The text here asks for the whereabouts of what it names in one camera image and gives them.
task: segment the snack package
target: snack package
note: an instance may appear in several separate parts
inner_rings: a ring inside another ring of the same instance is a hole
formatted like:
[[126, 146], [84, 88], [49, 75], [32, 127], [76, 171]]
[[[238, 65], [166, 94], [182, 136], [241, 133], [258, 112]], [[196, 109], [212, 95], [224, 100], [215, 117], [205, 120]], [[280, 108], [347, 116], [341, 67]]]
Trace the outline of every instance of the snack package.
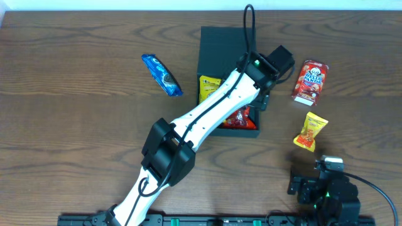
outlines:
[[257, 129], [256, 125], [250, 120], [250, 106], [241, 107], [233, 112], [225, 121], [223, 128], [226, 129]]
[[328, 124], [328, 121], [316, 116], [313, 112], [307, 113], [301, 133], [294, 138], [293, 142], [309, 151], [315, 149], [315, 136]]
[[183, 92], [174, 76], [169, 72], [164, 64], [157, 59], [155, 54], [144, 54], [141, 58], [148, 67], [148, 70], [151, 72], [152, 77], [170, 97], [183, 95]]
[[205, 101], [211, 94], [213, 94], [217, 89], [219, 89], [220, 81], [219, 78], [210, 78], [205, 75], [200, 77], [200, 95], [198, 97], [198, 104]]
[[328, 66], [314, 60], [306, 60], [292, 93], [295, 101], [306, 105], [316, 105], [327, 77]]

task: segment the white wall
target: white wall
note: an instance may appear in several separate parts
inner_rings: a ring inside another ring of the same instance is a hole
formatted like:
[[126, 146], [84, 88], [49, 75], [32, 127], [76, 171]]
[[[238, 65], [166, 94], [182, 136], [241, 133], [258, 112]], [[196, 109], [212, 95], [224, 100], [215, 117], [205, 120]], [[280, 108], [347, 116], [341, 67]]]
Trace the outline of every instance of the white wall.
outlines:
[[11, 10], [402, 10], [402, 0], [0, 0]]

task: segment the wire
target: wire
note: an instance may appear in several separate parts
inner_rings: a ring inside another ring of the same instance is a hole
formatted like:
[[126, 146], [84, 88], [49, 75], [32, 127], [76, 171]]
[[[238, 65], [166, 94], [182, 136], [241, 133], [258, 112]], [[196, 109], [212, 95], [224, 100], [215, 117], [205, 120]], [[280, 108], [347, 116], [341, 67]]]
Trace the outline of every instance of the wire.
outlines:
[[282, 80], [278, 80], [276, 82], [276, 84], [278, 85], [278, 84], [281, 84], [281, 83], [284, 83], [285, 81], [287, 81], [291, 77], [291, 75], [293, 75], [293, 72], [295, 72], [295, 65], [292, 66], [289, 75], [286, 78], [282, 79]]
[[356, 175], [353, 175], [353, 174], [350, 174], [350, 173], [345, 173], [345, 172], [341, 172], [341, 171], [337, 171], [337, 170], [333, 170], [333, 169], [326, 169], [326, 170], [329, 171], [329, 172], [333, 172], [333, 173], [340, 173], [340, 174], [343, 174], [343, 175], [348, 176], [350, 178], [359, 180], [359, 181], [369, 185], [374, 190], [378, 191], [387, 200], [389, 206], [392, 209], [392, 213], [394, 214], [394, 226], [398, 226], [398, 213], [396, 211], [396, 207], [395, 207], [394, 203], [392, 202], [392, 200], [390, 199], [390, 197], [387, 196], [387, 194], [385, 194], [385, 192], [383, 192], [379, 187], [377, 187], [373, 183], [361, 178], [360, 176], [356, 176]]
[[[147, 184], [148, 184], [148, 182], [145, 181], [142, 191], [145, 190], [145, 187], [146, 187]], [[130, 219], [131, 219], [131, 216], [133, 216], [134, 210], [136, 209], [136, 206], [137, 206], [137, 204], [138, 204], [138, 201], [139, 201], [139, 198], [140, 198], [140, 197], [141, 197], [141, 195], [138, 194], [137, 199], [136, 199], [136, 201], [134, 202], [133, 208], [131, 209], [131, 212], [130, 212], [130, 214], [128, 215], [128, 218], [127, 218], [126, 223], [124, 224], [124, 226], [127, 226], [128, 222], [129, 222]]]
[[[249, 37], [248, 37], [248, 33], [247, 33], [247, 26], [246, 26], [246, 22], [247, 22], [247, 21], [246, 21], [247, 11], [248, 11], [249, 8], [251, 9], [251, 12], [252, 12], [252, 14], [253, 14], [253, 21], [252, 21], [252, 27], [251, 27], [251, 35], [252, 35], [252, 38], [251, 38], [252, 42], [251, 42], [251, 44], [250, 44], [250, 42], [249, 42]], [[216, 107], [219, 103], [221, 103], [226, 97], [230, 96], [230, 94], [231, 94], [232, 91], [236, 88], [236, 86], [237, 86], [238, 83], [240, 82], [242, 76], [244, 75], [244, 72], [246, 71], [246, 68], [247, 68], [247, 66], [248, 66], [248, 64], [249, 64], [249, 61], [250, 61], [251, 50], [253, 49], [254, 44], [255, 44], [255, 43], [254, 43], [254, 40], [255, 40], [255, 33], [256, 33], [256, 16], [255, 16], [255, 13], [254, 13], [254, 8], [253, 8], [253, 6], [252, 6], [251, 4], [248, 4], [248, 5], [244, 8], [244, 14], [243, 14], [243, 31], [244, 31], [244, 38], [245, 38], [245, 40], [246, 40], [246, 46], [247, 46], [247, 58], [246, 58], [246, 61], [245, 61], [245, 63], [244, 63], [244, 66], [243, 66], [243, 68], [242, 68], [242, 70], [241, 70], [241, 73], [240, 73], [239, 77], [238, 77], [237, 80], [235, 81], [235, 83], [234, 83], [234, 85], [232, 86], [232, 88], [231, 88], [225, 95], [223, 95], [217, 102], [215, 102], [214, 104], [212, 104], [208, 109], [206, 109], [205, 111], [203, 111], [198, 117], [196, 117], [196, 118], [187, 126], [187, 129], [185, 130], [185, 132], [184, 132], [182, 138], [180, 139], [180, 142], [178, 143], [178, 146], [177, 146], [177, 149], [178, 149], [178, 150], [180, 150], [180, 149], [183, 147], [183, 145], [184, 145], [184, 139], [186, 138], [188, 132], [191, 131], [192, 127], [197, 123], [197, 121], [198, 121], [199, 119], [201, 119], [204, 115], [206, 115], [206, 113], [208, 113], [211, 109], [213, 109], [213, 108]], [[178, 158], [178, 155], [176, 154], [175, 157], [173, 157], [173, 160], [172, 160], [172, 162], [171, 162], [171, 164], [170, 164], [170, 168], [169, 168], [168, 173], [167, 173], [166, 176], [165, 176], [165, 179], [162, 181], [162, 183], [160, 184], [160, 186], [158, 186], [155, 191], [152, 191], [152, 192], [149, 193], [149, 194], [144, 194], [144, 193], [141, 191], [141, 185], [142, 185], [143, 181], [144, 181], [144, 180], [147, 180], [147, 178], [143, 178], [143, 179], [140, 181], [139, 185], [138, 185], [138, 193], [139, 193], [139, 195], [141, 195], [141, 196], [143, 196], [143, 197], [150, 197], [150, 196], [153, 196], [153, 195], [155, 195], [156, 193], [158, 193], [158, 192], [161, 190], [161, 188], [163, 188], [163, 187], [166, 185], [167, 181], [170, 179], [170, 175], [171, 175], [171, 172], [173, 171], [173, 166], [175, 165], [177, 158]]]
[[282, 214], [286, 217], [286, 219], [288, 219], [289, 223], [291, 223], [292, 225], [295, 224], [294, 222], [292, 222], [292, 221], [290, 220], [290, 218], [287, 216], [287, 214], [284, 213], [284, 211], [282, 211], [282, 210], [271, 210], [271, 211], [265, 216], [265, 223], [266, 223], [268, 226], [270, 226], [271, 224], [270, 224], [270, 222], [267, 222], [266, 220], [267, 220], [268, 216], [270, 216], [270, 215], [272, 214], [272, 212], [280, 212], [280, 213], [282, 213]]

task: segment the red snack bag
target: red snack bag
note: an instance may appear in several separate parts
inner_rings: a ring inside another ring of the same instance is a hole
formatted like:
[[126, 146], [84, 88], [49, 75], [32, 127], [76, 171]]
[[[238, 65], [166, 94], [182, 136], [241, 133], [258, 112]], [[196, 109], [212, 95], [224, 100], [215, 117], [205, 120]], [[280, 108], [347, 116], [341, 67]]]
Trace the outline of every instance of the red snack bag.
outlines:
[[223, 128], [227, 129], [257, 129], [256, 125], [249, 119], [250, 106], [241, 107], [233, 112], [225, 121]]

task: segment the wooden table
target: wooden table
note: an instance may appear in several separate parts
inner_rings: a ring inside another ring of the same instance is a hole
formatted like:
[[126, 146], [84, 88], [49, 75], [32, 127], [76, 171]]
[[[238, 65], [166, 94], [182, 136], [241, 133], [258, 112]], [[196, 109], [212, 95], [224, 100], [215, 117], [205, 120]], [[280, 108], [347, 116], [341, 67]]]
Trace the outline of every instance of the wooden table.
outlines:
[[[241, 26], [241, 11], [7, 12], [0, 30], [0, 225], [55, 225], [61, 213], [120, 203], [137, 180], [151, 125], [195, 107], [201, 26]], [[271, 93], [257, 139], [208, 137], [192, 172], [152, 206], [166, 214], [295, 212], [292, 162], [320, 154], [379, 185], [402, 212], [402, 14], [258, 11], [257, 45], [285, 45], [296, 75]], [[171, 98], [141, 60], [179, 81]], [[290, 94], [304, 60], [329, 65], [320, 102]], [[329, 120], [316, 153], [292, 139], [308, 111]], [[362, 213], [392, 225], [385, 199], [359, 187]]]

